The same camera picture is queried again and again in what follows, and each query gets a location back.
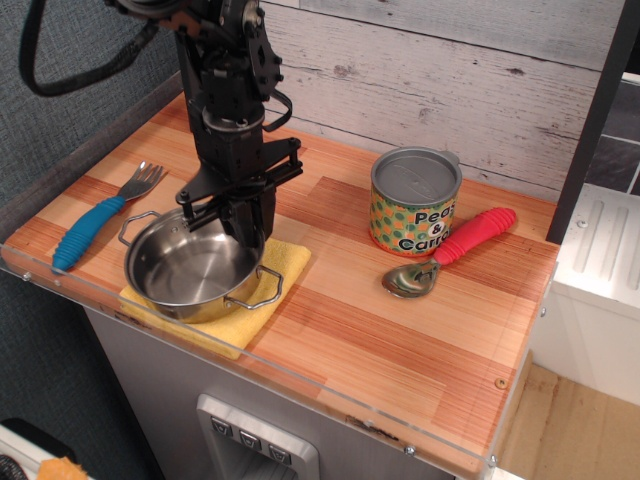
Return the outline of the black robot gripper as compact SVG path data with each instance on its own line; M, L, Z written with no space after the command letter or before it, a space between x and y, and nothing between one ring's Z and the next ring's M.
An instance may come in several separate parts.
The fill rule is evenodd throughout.
M257 248L273 232L277 187L302 173L301 141L264 141L262 115L242 124L207 112L188 118L200 168L176 194L187 228L219 220L241 247Z

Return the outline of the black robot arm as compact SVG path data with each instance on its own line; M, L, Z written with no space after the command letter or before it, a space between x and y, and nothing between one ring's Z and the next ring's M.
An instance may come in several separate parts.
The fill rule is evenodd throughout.
M297 138L265 141L291 118L276 88L282 59L256 1L113 1L120 13L174 32L200 162L176 195L190 231L214 220L243 247L272 233L276 189L302 172Z

